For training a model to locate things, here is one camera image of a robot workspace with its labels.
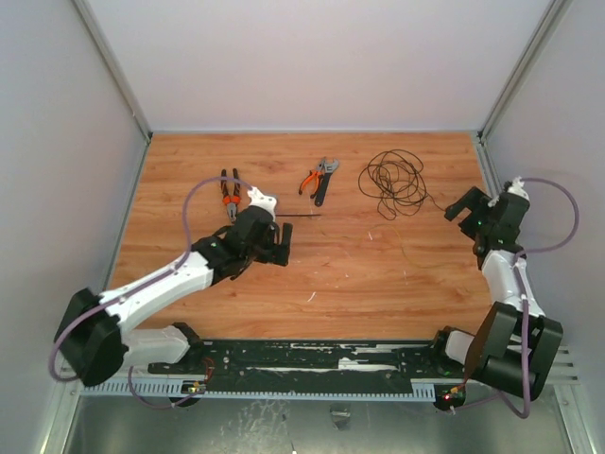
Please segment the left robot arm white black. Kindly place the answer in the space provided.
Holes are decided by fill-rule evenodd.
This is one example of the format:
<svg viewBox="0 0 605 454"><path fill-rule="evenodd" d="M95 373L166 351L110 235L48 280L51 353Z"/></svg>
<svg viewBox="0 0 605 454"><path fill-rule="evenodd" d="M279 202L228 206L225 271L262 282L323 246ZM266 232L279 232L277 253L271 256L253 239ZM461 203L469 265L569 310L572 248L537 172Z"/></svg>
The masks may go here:
<svg viewBox="0 0 605 454"><path fill-rule="evenodd" d="M193 373L203 351L181 329L141 330L139 324L185 296L236 279L254 262L286 266L292 233L292 224L278 225L269 211L250 206L235 224L199 239L178 259L137 281L100 294L83 288L68 303L53 352L87 387L137 364L172 363Z"/></svg>

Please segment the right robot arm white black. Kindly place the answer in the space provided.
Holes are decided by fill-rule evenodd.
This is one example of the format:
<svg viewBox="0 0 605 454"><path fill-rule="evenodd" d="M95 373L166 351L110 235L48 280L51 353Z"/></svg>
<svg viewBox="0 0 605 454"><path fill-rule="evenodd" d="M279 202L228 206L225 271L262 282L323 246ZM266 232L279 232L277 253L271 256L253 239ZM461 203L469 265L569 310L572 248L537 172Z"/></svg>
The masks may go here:
<svg viewBox="0 0 605 454"><path fill-rule="evenodd" d="M530 208L523 182L506 183L495 198L472 187L448 206L445 217L459 223L474 242L473 253L493 305L475 334L446 326L432 342L428 362L440 376L461 366L465 378L529 403L542 392L562 342L562 325L545 316L527 278L527 251L518 243Z"/></svg>

